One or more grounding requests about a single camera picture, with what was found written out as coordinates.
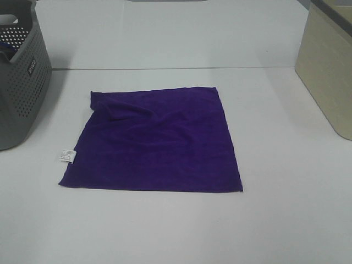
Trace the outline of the blue cloth inside grey basket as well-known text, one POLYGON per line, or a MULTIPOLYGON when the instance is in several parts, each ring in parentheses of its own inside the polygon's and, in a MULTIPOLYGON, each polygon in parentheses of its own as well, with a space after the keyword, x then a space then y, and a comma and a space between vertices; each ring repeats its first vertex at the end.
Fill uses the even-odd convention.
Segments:
POLYGON ((17 52, 16 48, 6 42, 1 41, 0 46, 1 52, 7 57, 8 60, 11 60, 17 52))

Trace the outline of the purple microfiber towel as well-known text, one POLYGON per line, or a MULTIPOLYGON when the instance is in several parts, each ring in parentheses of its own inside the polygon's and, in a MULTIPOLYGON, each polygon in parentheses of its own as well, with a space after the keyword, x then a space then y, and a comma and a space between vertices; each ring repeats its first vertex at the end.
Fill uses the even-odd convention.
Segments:
POLYGON ((60 185, 67 188, 241 192, 214 87, 92 92, 92 115, 60 185))

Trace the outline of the grey perforated plastic basket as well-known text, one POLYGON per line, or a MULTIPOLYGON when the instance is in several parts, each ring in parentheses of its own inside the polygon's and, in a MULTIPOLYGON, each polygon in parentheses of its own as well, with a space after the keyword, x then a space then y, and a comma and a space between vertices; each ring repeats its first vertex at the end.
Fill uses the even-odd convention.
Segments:
POLYGON ((11 60, 1 52, 1 150, 21 144, 42 106, 52 66, 35 11, 36 1, 1 1, 1 41, 17 49, 11 60))

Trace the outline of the beige plastic basket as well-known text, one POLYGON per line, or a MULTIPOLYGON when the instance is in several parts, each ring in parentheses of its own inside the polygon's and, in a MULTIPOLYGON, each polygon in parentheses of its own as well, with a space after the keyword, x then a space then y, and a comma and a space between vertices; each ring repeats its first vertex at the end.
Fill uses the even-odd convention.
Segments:
POLYGON ((351 5, 311 1, 295 72, 341 137, 351 139, 351 5))

